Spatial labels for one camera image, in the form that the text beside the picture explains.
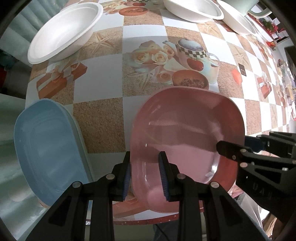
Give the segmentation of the pink square plate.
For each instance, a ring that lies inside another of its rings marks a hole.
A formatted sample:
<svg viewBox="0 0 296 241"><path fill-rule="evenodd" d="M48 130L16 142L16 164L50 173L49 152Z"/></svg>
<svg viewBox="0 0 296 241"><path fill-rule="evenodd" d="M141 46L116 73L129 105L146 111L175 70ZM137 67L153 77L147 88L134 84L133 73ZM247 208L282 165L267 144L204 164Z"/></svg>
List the pink square plate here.
<svg viewBox="0 0 296 241"><path fill-rule="evenodd" d="M237 105L216 92L192 87L170 87L152 95L138 111L130 138L132 189L147 209L177 212L177 202L164 196L158 155L181 173L200 183L233 186L238 164L218 154L216 145L227 141L243 145L244 121Z"/></svg>

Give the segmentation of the blue square plate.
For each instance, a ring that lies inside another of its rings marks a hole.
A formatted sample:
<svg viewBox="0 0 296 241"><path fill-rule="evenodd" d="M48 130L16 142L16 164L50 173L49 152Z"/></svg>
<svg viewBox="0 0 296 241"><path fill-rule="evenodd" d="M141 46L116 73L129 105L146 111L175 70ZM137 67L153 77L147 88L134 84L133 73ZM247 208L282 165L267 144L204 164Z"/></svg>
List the blue square plate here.
<svg viewBox="0 0 296 241"><path fill-rule="evenodd" d="M52 206L75 181L89 183L70 122L51 99L40 99L18 116L16 155L34 194Z"/></svg>

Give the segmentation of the white foam bowl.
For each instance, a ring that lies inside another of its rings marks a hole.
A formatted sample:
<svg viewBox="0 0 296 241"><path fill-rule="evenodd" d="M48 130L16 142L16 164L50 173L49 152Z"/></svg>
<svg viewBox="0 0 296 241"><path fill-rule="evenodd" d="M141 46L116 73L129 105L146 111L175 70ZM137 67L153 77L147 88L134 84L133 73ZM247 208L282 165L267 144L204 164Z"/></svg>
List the white foam bowl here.
<svg viewBox="0 0 296 241"><path fill-rule="evenodd" d="M179 18L193 22L205 23L212 20L223 20L224 13L219 6L209 0L163 1L166 9Z"/></svg>
<svg viewBox="0 0 296 241"><path fill-rule="evenodd" d="M72 4L48 20L36 33L28 49L28 61L35 65L62 60L82 48L103 14L99 3Z"/></svg>
<svg viewBox="0 0 296 241"><path fill-rule="evenodd" d="M224 14L224 23L234 32L240 35L255 35L256 31L246 15L241 14L237 9L224 1L217 1Z"/></svg>

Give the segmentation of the pale green appliance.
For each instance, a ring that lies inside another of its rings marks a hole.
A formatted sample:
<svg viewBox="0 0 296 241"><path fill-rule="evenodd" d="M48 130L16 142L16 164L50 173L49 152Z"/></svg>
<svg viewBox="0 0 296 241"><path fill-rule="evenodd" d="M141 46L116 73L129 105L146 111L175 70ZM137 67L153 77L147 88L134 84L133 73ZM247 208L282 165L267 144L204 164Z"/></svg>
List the pale green appliance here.
<svg viewBox="0 0 296 241"><path fill-rule="evenodd" d="M259 2L258 0L225 0L224 2L237 9L241 14L250 14L256 19L265 18L272 13L268 8L259 13L253 12L251 9Z"/></svg>

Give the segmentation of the patterned checkered tablecloth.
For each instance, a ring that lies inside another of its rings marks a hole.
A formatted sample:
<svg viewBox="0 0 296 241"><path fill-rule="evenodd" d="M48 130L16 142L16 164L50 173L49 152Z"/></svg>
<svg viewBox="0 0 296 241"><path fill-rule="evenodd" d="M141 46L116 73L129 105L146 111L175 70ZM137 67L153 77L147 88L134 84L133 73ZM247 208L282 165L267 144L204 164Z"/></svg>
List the patterned checkered tablecloth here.
<svg viewBox="0 0 296 241"><path fill-rule="evenodd" d="M240 35L218 20L191 23L162 1L101 1L103 14L77 52L32 68L26 102L52 99L69 109L88 153L105 163L130 147L135 114L152 93L191 72L179 62L178 42L198 43L209 60L196 71L211 91L239 107L248 135L288 130L291 87L260 34Z"/></svg>

